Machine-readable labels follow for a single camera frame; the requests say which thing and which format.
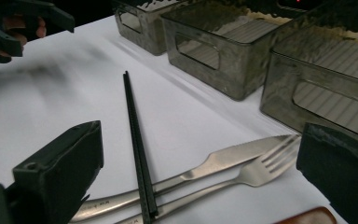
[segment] knife blade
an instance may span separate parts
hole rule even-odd
[[[228,168],[254,159],[275,147],[283,147],[298,140],[300,135],[288,134],[258,139],[252,142],[226,147],[215,151],[198,167],[179,175],[162,180],[153,185],[155,195],[161,195],[176,188],[199,180],[205,176],[216,174]],[[138,189],[118,195],[85,201],[71,223],[84,221],[92,217],[117,211],[137,204],[140,200]]]

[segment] knife handle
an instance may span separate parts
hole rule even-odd
[[[155,195],[161,195],[169,192],[187,183],[188,180],[182,178],[182,175],[177,175],[153,185]],[[72,217],[71,223],[84,221],[92,217],[98,217],[103,214],[111,213],[119,209],[123,209],[140,202],[138,189],[124,192],[118,195],[87,200],[85,201],[77,213]]]
[[[294,217],[289,217],[279,221],[276,224],[336,224],[337,221],[333,214],[325,207],[316,207],[307,212],[301,213]]]

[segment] fork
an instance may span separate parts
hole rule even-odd
[[[159,206],[158,215],[155,216],[154,220],[166,217],[189,203],[193,203],[200,198],[234,185],[245,184],[255,188],[263,186],[283,174],[287,169],[296,163],[297,149],[298,147],[273,148],[266,154],[243,165],[237,177],[215,184],[206,189],[201,189],[175,201]],[[143,223],[142,214],[126,218],[119,221],[117,224],[133,223]]]

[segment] white table surface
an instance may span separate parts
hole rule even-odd
[[[114,17],[25,46],[24,57],[0,64],[0,183],[11,170],[77,124],[100,120],[104,168],[90,198],[137,188],[122,74],[129,71],[153,182],[200,165],[218,149],[294,133],[260,113],[262,88],[241,102],[120,36]],[[239,167],[158,198],[158,204],[237,175]],[[292,167],[260,188],[225,189],[159,223],[272,223],[316,206],[346,223],[322,193]],[[139,205],[84,223],[114,223]]]

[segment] black chopstick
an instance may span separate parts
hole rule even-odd
[[[133,154],[135,159],[136,176],[138,179],[139,195],[141,198],[141,209],[144,223],[151,223],[152,219],[158,214],[156,199],[147,167],[144,144],[142,142],[141,130],[136,115],[135,102],[131,90],[130,75],[128,71],[123,75],[124,87],[126,91],[127,108],[130,118],[131,138]]]

